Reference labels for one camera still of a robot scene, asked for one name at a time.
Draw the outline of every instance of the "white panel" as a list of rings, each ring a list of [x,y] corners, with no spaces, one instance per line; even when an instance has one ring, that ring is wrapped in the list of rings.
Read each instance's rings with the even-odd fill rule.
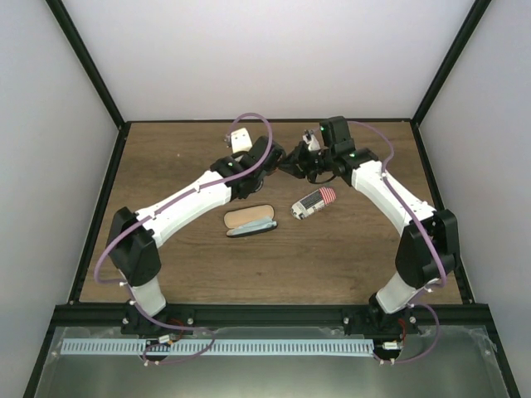
[[[116,129],[44,1],[0,12],[0,396],[67,300]]]
[[[472,0],[66,0],[126,119],[410,117]]]
[[[522,396],[531,396],[530,20],[528,1],[492,2],[421,126],[472,288],[490,305]]]

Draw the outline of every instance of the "wooden table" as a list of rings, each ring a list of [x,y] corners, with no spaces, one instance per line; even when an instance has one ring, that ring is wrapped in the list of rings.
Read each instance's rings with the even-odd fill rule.
[[[223,142],[229,124],[133,124],[114,181],[105,218],[82,290],[84,302],[123,302],[117,286],[99,286],[91,274],[104,249],[114,213],[150,206],[182,189],[218,158],[230,154]],[[262,124],[241,124],[256,139]],[[275,141],[286,152],[315,123],[274,123]],[[396,155],[389,170],[418,197],[431,201],[417,147],[408,123],[375,123],[392,141]],[[357,148],[369,147],[381,159],[386,144],[370,130],[351,126]],[[362,194],[341,179],[331,183],[338,199],[310,218],[298,221],[290,207],[316,189],[305,180],[276,172],[245,201],[218,207],[182,228],[160,250],[158,276],[170,303],[366,303],[395,272],[398,233]],[[275,208],[278,228],[265,234],[229,239],[227,211],[259,204]],[[103,278],[118,276],[106,260]],[[453,274],[430,303],[460,303]]]

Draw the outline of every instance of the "wooden tabletop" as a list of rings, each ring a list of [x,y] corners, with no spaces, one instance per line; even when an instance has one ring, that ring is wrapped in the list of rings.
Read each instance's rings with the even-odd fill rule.
[[[105,247],[110,222],[123,206],[150,206],[200,177],[218,158],[230,154],[223,142],[225,123],[133,124],[97,239],[84,302],[123,302],[118,286],[97,285],[95,262]],[[431,202],[417,147],[408,123],[374,123],[392,141],[396,155],[389,170],[416,196]],[[253,139],[262,124],[241,124]],[[312,123],[274,123],[275,141],[286,152]],[[357,148],[369,147],[381,159],[386,144],[373,132],[351,126]],[[341,179],[331,184],[337,201],[306,220],[296,220],[291,206],[317,187],[276,172],[244,201],[218,207],[182,228],[160,249],[158,280],[170,303],[367,303],[394,274],[399,236],[391,222],[362,194]],[[227,211],[260,204],[275,208],[278,228],[246,238],[226,237]],[[106,260],[102,278],[119,276]],[[430,303],[460,303],[453,274]]]

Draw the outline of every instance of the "ventilation grille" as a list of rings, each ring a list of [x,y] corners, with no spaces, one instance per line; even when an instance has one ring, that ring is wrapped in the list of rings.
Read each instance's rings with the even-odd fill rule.
[[[202,350],[208,340],[183,339],[171,347],[156,347],[149,355],[190,355]],[[65,338],[61,355],[139,355],[145,339]],[[333,356],[370,357],[372,340],[216,340],[203,355],[217,356]]]

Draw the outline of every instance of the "white wall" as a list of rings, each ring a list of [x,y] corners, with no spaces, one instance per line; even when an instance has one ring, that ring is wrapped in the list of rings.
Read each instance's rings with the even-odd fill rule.
[[[116,128],[44,1],[0,12],[0,396],[19,398],[65,303]]]
[[[124,118],[411,117],[472,0],[65,0]]]
[[[490,305],[522,396],[531,396],[530,20],[528,1],[492,2],[421,126],[472,288]]]

